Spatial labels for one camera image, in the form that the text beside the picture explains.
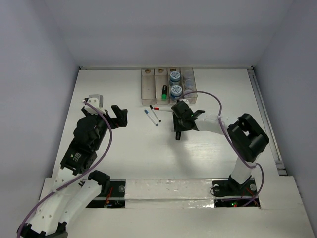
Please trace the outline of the orange highlighter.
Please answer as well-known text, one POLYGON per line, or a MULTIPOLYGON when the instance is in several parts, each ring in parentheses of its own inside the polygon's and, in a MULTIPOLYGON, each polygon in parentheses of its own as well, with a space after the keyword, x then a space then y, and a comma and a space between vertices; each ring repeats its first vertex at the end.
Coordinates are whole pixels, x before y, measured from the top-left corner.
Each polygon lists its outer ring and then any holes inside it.
POLYGON ((176 132, 175 139, 178 141, 181 139, 181 132, 180 131, 176 132))

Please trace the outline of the blue cleaning gel jar front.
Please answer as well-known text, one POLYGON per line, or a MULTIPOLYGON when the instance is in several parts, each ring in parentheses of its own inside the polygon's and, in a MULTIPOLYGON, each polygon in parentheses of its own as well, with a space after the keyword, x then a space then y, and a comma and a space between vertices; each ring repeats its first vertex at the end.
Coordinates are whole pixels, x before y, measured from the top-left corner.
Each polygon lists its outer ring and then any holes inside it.
POLYGON ((170 98, 176 101, 182 97, 183 89, 180 85, 173 85, 170 90, 170 98))

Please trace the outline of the blue cleaning gel jar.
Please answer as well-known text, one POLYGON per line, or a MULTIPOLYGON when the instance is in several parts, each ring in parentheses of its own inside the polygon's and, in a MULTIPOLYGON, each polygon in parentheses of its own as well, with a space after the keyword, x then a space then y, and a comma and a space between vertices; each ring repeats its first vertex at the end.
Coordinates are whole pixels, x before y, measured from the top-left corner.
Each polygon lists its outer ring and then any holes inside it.
POLYGON ((170 86, 179 85, 181 81, 181 73, 179 71, 172 71, 169 76, 170 86))
POLYGON ((176 101, 182 97, 183 89, 180 85, 173 85, 170 90, 170 98, 176 101))

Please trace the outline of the green highlighter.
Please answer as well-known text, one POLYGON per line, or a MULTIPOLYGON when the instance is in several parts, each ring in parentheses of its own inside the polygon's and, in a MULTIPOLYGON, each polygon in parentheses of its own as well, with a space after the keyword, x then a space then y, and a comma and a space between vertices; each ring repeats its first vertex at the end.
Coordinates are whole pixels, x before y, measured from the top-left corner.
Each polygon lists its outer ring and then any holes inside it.
POLYGON ((166 101, 166 100, 167 100, 167 86, 166 86, 166 85, 164 85, 164 86, 162 87, 161 99, 162 99, 163 101, 166 101))

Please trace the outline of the blue cleaning gel jar back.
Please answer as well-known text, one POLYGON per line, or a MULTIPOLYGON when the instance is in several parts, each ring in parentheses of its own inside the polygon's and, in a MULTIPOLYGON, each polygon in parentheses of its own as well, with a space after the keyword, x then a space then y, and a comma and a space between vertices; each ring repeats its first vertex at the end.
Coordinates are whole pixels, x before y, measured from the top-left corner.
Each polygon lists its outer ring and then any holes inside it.
POLYGON ((181 73, 179 71, 172 71, 169 76, 170 86, 179 85, 181 81, 181 73))

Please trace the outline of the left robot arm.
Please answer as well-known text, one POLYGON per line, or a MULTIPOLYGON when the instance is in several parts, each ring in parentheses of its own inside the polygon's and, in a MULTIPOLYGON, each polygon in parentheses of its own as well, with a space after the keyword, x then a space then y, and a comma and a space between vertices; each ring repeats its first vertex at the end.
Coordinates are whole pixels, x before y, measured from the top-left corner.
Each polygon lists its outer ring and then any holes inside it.
POLYGON ((110 176, 95 170, 97 151, 107 132, 128 124, 127 109, 113 105, 115 117, 86 103, 48 195, 30 211, 17 230, 23 238, 65 238, 68 229, 97 196, 112 192, 110 176))

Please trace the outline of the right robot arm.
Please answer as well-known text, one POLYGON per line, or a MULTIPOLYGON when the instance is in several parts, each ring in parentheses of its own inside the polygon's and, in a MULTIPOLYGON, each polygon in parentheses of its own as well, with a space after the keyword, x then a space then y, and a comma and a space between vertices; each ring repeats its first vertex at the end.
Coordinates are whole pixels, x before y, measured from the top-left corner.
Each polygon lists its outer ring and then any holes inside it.
POLYGON ((237 118, 208 114, 204 110, 195 112, 183 101, 171 107, 176 140, 180 140, 183 131, 207 131, 224 135, 238 158, 228 178, 228 189, 240 194, 246 189, 251 172, 256 166, 258 156, 269 144, 269 137, 247 113, 237 118))

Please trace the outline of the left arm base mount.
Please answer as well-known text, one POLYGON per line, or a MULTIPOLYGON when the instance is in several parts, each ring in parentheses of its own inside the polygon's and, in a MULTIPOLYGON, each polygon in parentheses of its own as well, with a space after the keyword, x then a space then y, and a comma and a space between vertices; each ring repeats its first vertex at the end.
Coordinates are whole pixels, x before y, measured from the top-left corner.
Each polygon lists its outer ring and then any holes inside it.
POLYGON ((126 180, 111 180, 108 191, 94 198, 86 208, 125 208, 125 191, 126 180))

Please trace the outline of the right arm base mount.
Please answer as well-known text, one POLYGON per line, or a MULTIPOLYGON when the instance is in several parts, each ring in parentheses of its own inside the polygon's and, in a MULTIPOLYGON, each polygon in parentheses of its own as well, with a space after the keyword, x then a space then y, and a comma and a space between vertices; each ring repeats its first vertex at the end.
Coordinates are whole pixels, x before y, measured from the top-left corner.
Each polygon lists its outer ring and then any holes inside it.
POLYGON ((229 180, 214 180, 210 194, 214 197, 216 208, 260 207, 260 201, 255 198, 257 186, 254 179, 250 179, 242 187, 235 187, 229 180))

